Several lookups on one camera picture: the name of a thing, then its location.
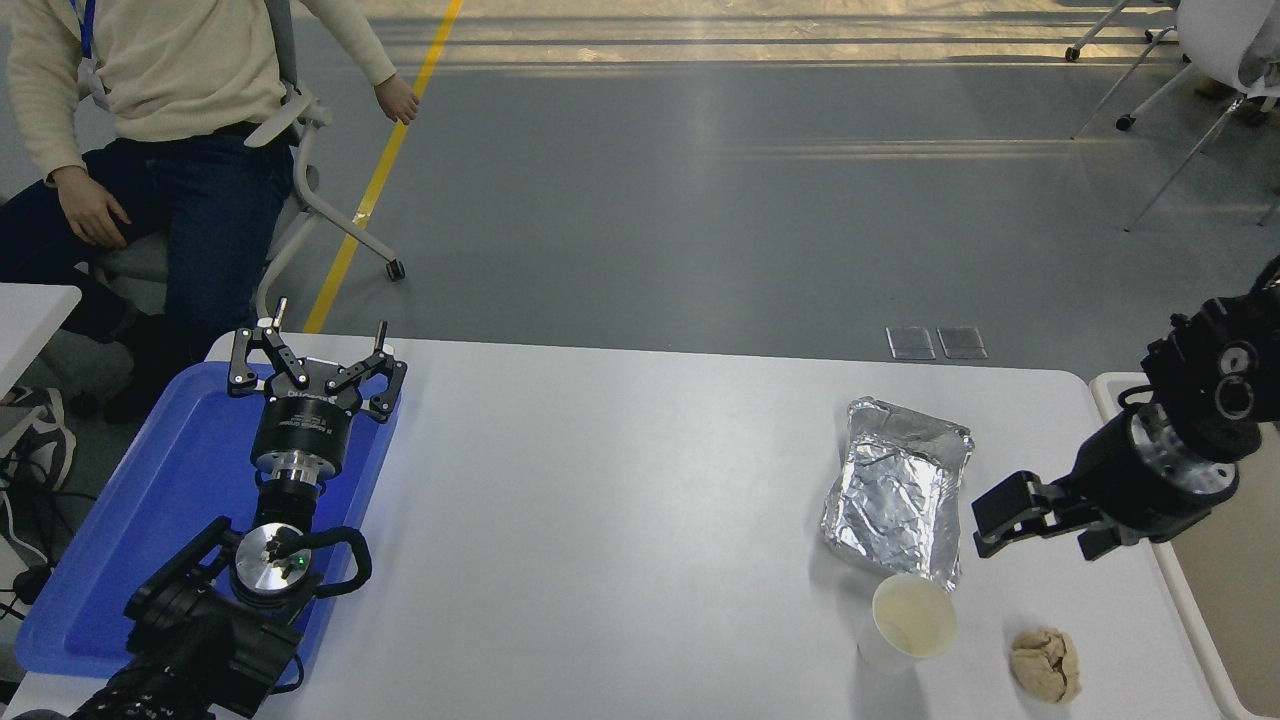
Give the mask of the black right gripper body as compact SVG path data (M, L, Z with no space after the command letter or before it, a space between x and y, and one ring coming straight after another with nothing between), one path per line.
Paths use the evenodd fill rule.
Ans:
M1065 486L1115 525L1166 542L1233 498L1239 471L1193 452L1167 418L1114 418L1080 447Z

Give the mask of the person's right hand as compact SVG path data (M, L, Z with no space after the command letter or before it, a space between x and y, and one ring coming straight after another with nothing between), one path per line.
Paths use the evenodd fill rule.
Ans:
M47 181L76 237L99 249L127 247L122 227L129 225L131 219L125 209L86 168L61 167Z

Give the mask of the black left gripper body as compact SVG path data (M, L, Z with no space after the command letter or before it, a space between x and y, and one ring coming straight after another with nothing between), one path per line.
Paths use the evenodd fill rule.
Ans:
M326 469L346 464L352 423L364 398L355 387L329 395L340 365L306 357L308 383L297 388L291 377L278 372L266 380L261 420L250 451L257 469L270 469L278 459L297 452L319 459Z

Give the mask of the person's left hand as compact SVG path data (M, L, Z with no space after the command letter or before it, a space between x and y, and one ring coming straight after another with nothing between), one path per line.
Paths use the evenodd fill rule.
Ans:
M413 88L398 74L393 74L372 87L383 115L397 124L410 126L419 114L420 99Z

